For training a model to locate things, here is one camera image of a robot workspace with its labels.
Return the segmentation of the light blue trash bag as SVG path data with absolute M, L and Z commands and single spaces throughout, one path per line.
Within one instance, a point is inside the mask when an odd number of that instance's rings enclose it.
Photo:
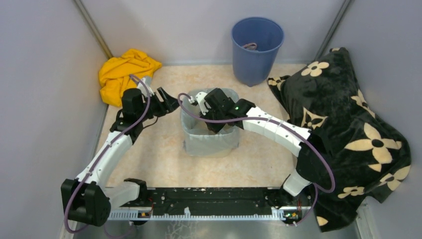
M 187 93 L 186 97 L 179 97 L 182 101 L 181 126 L 184 133 L 184 149 L 190 156 L 198 157 L 225 157 L 233 149 L 237 148 L 240 141 L 239 128 L 226 125 L 220 132 L 215 133 L 207 128 L 204 121 L 198 120 L 188 114 L 188 112 L 201 117 L 199 106 L 191 105 L 189 99 L 198 92 L 210 93 L 213 89 L 197 89 Z

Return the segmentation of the beige plastic trash bin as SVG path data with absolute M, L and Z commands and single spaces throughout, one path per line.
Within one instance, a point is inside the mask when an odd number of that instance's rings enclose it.
M 207 88 L 180 93 L 180 118 L 184 134 L 184 149 L 190 156 L 224 157 L 236 149 L 240 141 L 239 128 L 227 123 L 208 123 L 207 120 L 227 119 L 225 114 L 239 100 L 228 88 Z

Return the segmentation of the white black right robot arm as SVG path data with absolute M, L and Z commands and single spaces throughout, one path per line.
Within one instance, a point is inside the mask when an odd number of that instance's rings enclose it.
M 335 179 L 326 158 L 330 149 L 325 145 L 325 138 L 308 128 L 303 128 L 278 119 L 257 107 L 254 103 L 239 99 L 235 102 L 220 88 L 209 93 L 199 92 L 191 104 L 200 107 L 200 117 L 205 120 L 209 130 L 220 131 L 226 124 L 251 131 L 267 137 L 284 146 L 297 157 L 297 166 L 283 183 L 280 192 L 281 201 L 293 205 L 300 198 L 300 192 L 311 183 L 316 183 L 317 173 L 306 172 L 299 168 L 302 162 L 321 164 L 329 176 L 330 188 L 320 186 L 320 190 L 331 193 L 335 189 Z

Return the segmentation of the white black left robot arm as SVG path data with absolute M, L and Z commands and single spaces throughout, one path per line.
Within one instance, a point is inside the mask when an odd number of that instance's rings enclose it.
M 75 179 L 61 185 L 65 221 L 72 220 L 100 227 L 110 213 L 124 205 L 152 206 L 146 182 L 128 178 L 117 187 L 107 189 L 106 183 L 125 153 L 144 130 L 143 122 L 158 119 L 179 107 L 176 98 L 162 88 L 157 92 L 138 88 L 124 91 L 122 109 L 100 151 Z

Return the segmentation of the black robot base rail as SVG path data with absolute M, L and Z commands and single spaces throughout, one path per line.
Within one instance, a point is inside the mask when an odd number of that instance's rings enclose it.
M 279 188 L 146 188 L 128 184 L 90 186 L 63 198 L 65 217 L 100 227 L 107 221 L 279 221 L 296 224 L 312 196 L 293 197 Z

